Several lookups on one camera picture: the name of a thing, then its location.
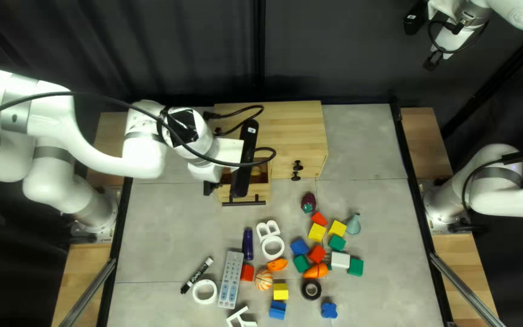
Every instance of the blue block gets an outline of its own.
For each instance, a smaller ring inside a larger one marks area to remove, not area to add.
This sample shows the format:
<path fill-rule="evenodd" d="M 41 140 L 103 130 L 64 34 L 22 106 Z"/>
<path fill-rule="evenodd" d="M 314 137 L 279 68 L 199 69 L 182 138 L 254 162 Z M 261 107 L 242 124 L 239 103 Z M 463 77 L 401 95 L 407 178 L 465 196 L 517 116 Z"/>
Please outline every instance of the blue block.
<path fill-rule="evenodd" d="M 286 317 L 286 303 L 272 301 L 270 307 L 270 318 L 284 320 Z"/>
<path fill-rule="evenodd" d="M 308 253 L 310 250 L 303 239 L 292 242 L 292 244 L 290 244 L 290 249 L 292 249 L 295 256 L 301 256 L 302 254 Z"/>
<path fill-rule="evenodd" d="M 323 303 L 322 304 L 322 318 L 334 319 L 336 317 L 338 317 L 338 312 L 336 312 L 336 304 Z"/>

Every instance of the black tape roll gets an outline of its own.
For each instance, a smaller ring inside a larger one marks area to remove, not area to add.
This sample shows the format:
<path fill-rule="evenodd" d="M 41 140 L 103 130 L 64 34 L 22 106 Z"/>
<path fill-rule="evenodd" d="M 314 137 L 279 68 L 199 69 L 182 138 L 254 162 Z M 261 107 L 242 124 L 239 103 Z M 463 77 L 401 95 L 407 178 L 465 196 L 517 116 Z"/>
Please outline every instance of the black tape roll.
<path fill-rule="evenodd" d="M 301 294 L 304 299 L 308 301 L 314 301 L 322 294 L 322 286 L 316 279 L 307 279 L 301 285 Z"/>

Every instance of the yellow block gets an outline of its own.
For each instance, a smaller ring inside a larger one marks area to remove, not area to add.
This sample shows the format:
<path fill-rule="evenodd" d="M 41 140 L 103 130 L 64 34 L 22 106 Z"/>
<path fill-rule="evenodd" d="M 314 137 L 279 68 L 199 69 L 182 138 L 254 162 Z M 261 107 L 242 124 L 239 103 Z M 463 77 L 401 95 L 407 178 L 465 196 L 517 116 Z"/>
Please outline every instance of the yellow block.
<path fill-rule="evenodd" d="M 338 220 L 335 220 L 332 222 L 332 226 L 330 227 L 330 230 L 328 231 L 328 235 L 332 236 L 332 234 L 336 234 L 340 237 L 344 237 L 345 231 L 346 231 L 346 225 L 339 222 Z"/>
<path fill-rule="evenodd" d="M 277 283 L 274 284 L 274 300 L 287 300 L 288 299 L 288 284 Z"/>
<path fill-rule="evenodd" d="M 308 238 L 314 242 L 322 242 L 322 237 L 324 236 L 324 233 L 326 232 L 326 227 L 320 226 L 317 223 L 314 223 L 312 225 L 312 228 L 310 229 L 310 233 L 308 234 Z"/>

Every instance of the remote control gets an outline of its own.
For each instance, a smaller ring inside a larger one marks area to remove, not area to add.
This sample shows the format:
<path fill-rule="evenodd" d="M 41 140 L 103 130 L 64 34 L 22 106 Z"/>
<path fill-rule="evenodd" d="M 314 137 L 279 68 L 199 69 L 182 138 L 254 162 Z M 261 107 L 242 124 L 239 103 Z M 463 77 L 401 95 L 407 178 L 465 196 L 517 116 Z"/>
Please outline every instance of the remote control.
<path fill-rule="evenodd" d="M 218 307 L 235 309 L 242 265 L 243 253 L 233 251 L 227 252 L 227 259 L 225 259 L 225 268 L 223 270 L 222 286 L 219 291 Z"/>

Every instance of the black drawer knob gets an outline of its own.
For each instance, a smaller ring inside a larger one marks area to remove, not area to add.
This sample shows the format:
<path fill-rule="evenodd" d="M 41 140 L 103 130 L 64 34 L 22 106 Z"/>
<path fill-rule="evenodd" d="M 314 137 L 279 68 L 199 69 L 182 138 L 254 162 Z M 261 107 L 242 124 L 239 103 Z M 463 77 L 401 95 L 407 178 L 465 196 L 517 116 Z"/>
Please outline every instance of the black drawer knob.
<path fill-rule="evenodd" d="M 296 163 L 296 165 L 294 166 L 295 171 L 299 172 L 300 170 L 304 169 L 304 166 L 300 164 L 300 160 L 296 160 L 294 162 Z"/>
<path fill-rule="evenodd" d="M 301 177 L 298 176 L 298 172 L 293 172 L 293 173 L 294 173 L 294 176 L 292 176 L 292 178 L 290 178 L 292 181 L 297 182 L 297 181 L 301 180 Z"/>

